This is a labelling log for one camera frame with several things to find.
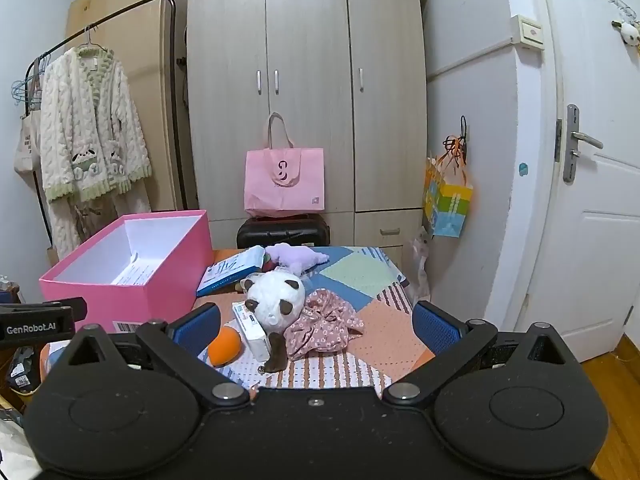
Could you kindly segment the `orange makeup sponge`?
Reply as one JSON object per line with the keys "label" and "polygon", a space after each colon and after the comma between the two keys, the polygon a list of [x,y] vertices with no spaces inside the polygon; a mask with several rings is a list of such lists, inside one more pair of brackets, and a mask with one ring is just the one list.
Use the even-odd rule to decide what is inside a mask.
{"label": "orange makeup sponge", "polygon": [[222,326],[218,335],[207,347],[209,363],[222,367],[234,361],[242,352],[240,334],[230,326]]}

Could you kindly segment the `pink floral cloth pouch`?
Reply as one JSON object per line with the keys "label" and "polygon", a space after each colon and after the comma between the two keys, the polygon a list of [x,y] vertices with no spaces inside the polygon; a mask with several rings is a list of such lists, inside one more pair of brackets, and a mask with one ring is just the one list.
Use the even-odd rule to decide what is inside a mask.
{"label": "pink floral cloth pouch", "polygon": [[364,322],[354,307],[332,290],[319,288],[305,299],[299,317],[284,331],[286,353],[299,360],[309,352],[341,352],[363,334]]}

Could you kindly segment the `paper sheet in box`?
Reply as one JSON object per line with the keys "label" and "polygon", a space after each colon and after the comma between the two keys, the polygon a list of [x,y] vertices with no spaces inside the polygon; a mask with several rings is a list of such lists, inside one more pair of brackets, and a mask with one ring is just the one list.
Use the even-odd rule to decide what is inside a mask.
{"label": "paper sheet in box", "polygon": [[135,252],[129,263],[111,281],[111,284],[115,286],[144,286],[162,263],[163,259],[143,257]]}

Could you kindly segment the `canvas tote on rack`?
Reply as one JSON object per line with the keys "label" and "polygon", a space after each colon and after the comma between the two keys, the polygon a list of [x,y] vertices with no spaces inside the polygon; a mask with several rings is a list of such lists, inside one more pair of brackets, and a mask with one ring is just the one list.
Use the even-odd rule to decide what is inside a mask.
{"label": "canvas tote on rack", "polygon": [[14,153],[13,166],[17,174],[31,176],[40,188],[40,111],[33,110],[21,118],[21,130]]}

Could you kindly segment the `black suitcase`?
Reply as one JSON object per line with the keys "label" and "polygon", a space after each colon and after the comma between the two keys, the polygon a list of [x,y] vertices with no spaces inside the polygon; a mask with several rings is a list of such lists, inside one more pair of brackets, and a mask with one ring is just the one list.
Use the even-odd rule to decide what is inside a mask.
{"label": "black suitcase", "polygon": [[236,233],[236,247],[239,249],[278,243],[329,246],[331,232],[320,214],[299,214],[286,218],[249,218]]}

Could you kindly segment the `beige wardrobe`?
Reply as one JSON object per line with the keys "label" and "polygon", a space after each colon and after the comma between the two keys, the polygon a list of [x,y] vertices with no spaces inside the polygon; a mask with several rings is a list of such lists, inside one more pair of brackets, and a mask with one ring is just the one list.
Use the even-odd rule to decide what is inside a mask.
{"label": "beige wardrobe", "polygon": [[188,0],[198,203],[217,248],[245,221],[245,155],[272,112],[322,148],[335,245],[394,256],[421,222],[426,78],[420,0]]}

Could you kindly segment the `purple plush toy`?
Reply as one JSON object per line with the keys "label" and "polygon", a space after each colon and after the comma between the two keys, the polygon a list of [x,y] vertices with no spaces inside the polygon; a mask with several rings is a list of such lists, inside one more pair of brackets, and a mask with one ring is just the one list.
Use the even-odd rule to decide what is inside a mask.
{"label": "purple plush toy", "polygon": [[307,246],[291,246],[278,243],[266,247],[269,259],[278,267],[302,276],[306,271],[329,261],[329,256],[323,252],[315,252]]}

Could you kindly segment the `pink tote bag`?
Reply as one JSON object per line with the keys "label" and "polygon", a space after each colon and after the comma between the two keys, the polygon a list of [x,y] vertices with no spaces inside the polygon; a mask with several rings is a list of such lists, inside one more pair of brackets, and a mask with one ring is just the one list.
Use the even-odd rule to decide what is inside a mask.
{"label": "pink tote bag", "polygon": [[[272,125],[280,120],[286,148],[272,145]],[[322,148],[296,148],[281,114],[272,112],[264,127],[264,147],[245,157],[244,210],[251,217],[285,218],[326,210]]]}

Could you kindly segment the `white panda plush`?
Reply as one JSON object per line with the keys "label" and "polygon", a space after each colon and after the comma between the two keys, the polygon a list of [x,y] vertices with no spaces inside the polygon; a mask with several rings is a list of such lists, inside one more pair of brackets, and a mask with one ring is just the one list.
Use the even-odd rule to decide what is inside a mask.
{"label": "white panda plush", "polygon": [[285,270],[255,273],[242,281],[247,310],[267,335],[270,357],[262,364],[262,373],[277,373],[288,365],[284,332],[303,311],[306,292],[302,280]]}

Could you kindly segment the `wall light switch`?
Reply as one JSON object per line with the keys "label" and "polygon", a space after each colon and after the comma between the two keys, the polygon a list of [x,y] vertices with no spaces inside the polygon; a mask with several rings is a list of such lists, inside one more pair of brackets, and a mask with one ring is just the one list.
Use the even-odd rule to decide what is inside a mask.
{"label": "wall light switch", "polygon": [[515,14],[510,19],[510,26],[511,44],[530,50],[544,50],[544,31],[541,24],[521,14]]}

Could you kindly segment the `pink storage box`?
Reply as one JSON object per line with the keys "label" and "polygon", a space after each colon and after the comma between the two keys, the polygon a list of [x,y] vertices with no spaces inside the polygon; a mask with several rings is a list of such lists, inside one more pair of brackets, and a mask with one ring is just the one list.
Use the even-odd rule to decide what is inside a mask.
{"label": "pink storage box", "polygon": [[74,249],[39,279],[47,300],[81,297],[86,317],[109,333],[133,332],[189,313],[213,262],[204,210],[126,214]]}

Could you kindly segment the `cream knitted cardigan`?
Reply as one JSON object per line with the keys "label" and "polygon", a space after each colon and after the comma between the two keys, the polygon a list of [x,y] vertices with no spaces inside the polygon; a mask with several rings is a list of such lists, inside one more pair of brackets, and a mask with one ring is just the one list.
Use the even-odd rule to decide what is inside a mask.
{"label": "cream knitted cardigan", "polygon": [[50,203],[124,194],[152,176],[136,104],[122,62],[84,44],[48,65],[40,105],[42,187]]}

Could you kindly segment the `white door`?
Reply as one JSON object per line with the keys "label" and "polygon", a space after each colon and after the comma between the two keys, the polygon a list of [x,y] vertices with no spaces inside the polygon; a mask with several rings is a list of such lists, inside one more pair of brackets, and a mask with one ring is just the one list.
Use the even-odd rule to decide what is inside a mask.
{"label": "white door", "polygon": [[[612,351],[639,298],[639,0],[546,0],[560,136],[550,204],[518,326],[550,323],[579,361]],[[567,105],[580,131],[575,180],[563,181]]]}

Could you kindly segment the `blue wet wipes pack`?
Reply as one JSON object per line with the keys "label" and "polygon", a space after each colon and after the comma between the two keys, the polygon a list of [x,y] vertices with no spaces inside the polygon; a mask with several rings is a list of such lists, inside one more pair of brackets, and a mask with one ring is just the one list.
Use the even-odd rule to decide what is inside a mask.
{"label": "blue wet wipes pack", "polygon": [[252,273],[262,270],[265,248],[254,246],[209,266],[196,289],[195,296],[203,297],[234,284]]}

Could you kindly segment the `colourful gift bag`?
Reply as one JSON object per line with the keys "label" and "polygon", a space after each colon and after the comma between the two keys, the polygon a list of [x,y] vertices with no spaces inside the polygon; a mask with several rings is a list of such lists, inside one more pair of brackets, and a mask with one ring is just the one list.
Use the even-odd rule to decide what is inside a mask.
{"label": "colourful gift bag", "polygon": [[464,136],[447,136],[444,152],[426,160],[423,210],[433,236],[459,238],[474,188],[466,172]]}

